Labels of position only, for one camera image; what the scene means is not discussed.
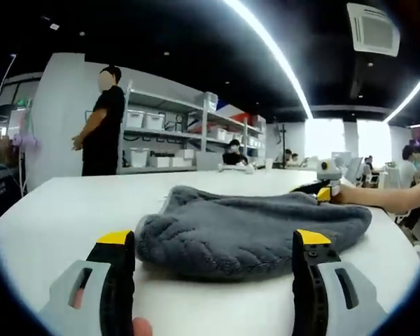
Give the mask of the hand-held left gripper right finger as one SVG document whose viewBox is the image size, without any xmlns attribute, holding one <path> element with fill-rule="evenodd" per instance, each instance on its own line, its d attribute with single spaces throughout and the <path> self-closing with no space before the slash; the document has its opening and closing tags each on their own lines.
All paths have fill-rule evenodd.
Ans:
<svg viewBox="0 0 420 336">
<path fill-rule="evenodd" d="M 294 335 L 372 335 L 386 320 L 375 285 L 322 234 L 294 231 L 292 271 Z"/>
</svg>

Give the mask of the person's left hand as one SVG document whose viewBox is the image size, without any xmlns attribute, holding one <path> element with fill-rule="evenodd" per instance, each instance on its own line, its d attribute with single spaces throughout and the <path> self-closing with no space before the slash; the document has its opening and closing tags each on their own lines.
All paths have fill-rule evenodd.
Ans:
<svg viewBox="0 0 420 336">
<path fill-rule="evenodd" d="M 132 320 L 134 336 L 153 336 L 151 324 L 144 318 L 134 318 Z"/>
</svg>

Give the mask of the person's right hand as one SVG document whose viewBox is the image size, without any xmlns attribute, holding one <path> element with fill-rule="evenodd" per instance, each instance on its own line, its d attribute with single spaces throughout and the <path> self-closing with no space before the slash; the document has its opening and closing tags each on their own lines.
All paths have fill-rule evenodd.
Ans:
<svg viewBox="0 0 420 336">
<path fill-rule="evenodd" d="M 336 204 L 350 204 L 352 200 L 351 193 L 355 190 L 354 187 L 349 185 L 340 184 L 339 191 L 336 195 L 332 196 L 332 203 Z"/>
</svg>

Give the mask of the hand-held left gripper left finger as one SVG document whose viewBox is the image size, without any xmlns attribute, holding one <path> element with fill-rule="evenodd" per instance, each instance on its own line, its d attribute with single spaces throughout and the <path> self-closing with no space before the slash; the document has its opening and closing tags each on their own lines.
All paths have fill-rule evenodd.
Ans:
<svg viewBox="0 0 420 336">
<path fill-rule="evenodd" d="M 134 232 L 104 235 L 53 281 L 42 323 L 53 335 L 133 335 L 134 269 Z"/>
</svg>

